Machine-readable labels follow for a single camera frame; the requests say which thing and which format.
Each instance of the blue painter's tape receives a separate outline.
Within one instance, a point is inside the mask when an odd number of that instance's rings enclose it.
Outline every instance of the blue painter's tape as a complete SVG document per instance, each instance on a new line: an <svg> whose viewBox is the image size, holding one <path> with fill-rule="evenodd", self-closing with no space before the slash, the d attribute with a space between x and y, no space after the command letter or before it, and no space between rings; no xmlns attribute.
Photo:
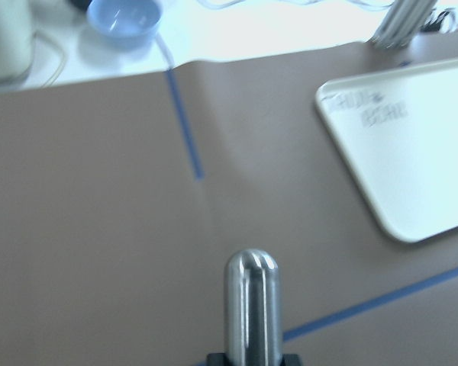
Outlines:
<svg viewBox="0 0 458 366"><path fill-rule="evenodd" d="M393 301L400 300L412 294L416 294L417 292L427 290L428 288L434 287L438 284L442 284L449 280L453 280L454 278L458 278L458 267L451 269L449 271L442 272L440 274L436 274L435 276L429 277L423 281L419 281L414 284L409 284L408 286L375 297L363 303L353 305L331 315L323 316L322 318L312 320L311 322L298 326L294 329L290 329L283 333L283 341L288 342L293 339L306 336L307 334L315 332L319 329L332 326L338 322L342 322L343 320L349 319L353 316L376 309L378 307L386 305L387 303L391 303ZM205 362L200 362L193 366L205 366Z"/></svg>
<svg viewBox="0 0 458 366"><path fill-rule="evenodd" d="M168 81L169 90L171 92L173 102L175 104L176 113L178 114L178 120L182 129L182 136L185 141L186 149L189 153L190 162L192 164L195 179L200 180L204 178L204 170L202 163L198 155L197 146L195 145L195 139L193 138L192 130L190 128L189 119L183 106L182 97L180 95L178 85L176 84L176 78L172 69L165 71L166 80Z"/></svg>

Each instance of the white tray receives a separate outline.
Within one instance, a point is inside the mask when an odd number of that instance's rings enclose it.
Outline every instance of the white tray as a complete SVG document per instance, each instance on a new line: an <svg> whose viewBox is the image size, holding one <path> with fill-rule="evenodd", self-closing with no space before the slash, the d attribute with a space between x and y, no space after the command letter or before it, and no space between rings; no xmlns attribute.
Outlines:
<svg viewBox="0 0 458 366"><path fill-rule="evenodd" d="M458 226L458 59L330 81L316 102L387 233Z"/></svg>

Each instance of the blue bowl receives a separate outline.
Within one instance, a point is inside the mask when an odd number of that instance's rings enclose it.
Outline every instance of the blue bowl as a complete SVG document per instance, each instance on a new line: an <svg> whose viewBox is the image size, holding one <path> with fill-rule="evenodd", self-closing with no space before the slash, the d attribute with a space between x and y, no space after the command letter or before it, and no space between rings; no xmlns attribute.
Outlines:
<svg viewBox="0 0 458 366"><path fill-rule="evenodd" d="M92 0L90 25L115 43L148 43L160 26L161 8L154 0Z"/></svg>

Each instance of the metal rod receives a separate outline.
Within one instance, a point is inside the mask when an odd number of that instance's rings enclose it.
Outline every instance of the metal rod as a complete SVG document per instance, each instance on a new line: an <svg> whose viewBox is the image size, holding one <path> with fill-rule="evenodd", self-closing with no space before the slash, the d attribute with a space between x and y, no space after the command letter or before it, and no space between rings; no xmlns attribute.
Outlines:
<svg viewBox="0 0 458 366"><path fill-rule="evenodd" d="M372 37L377 48L406 46L419 31L437 0L395 0Z"/></svg>
<svg viewBox="0 0 458 366"><path fill-rule="evenodd" d="M259 249L231 257L225 268L226 356L232 366L280 366L279 269Z"/></svg>

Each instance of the white appliance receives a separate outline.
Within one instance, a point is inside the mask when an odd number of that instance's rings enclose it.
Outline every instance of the white appliance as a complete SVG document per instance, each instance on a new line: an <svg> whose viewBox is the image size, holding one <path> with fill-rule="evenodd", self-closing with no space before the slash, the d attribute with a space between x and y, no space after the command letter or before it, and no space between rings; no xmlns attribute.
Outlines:
<svg viewBox="0 0 458 366"><path fill-rule="evenodd" d="M28 0L0 0L0 81L28 71L33 57L33 37Z"/></svg>

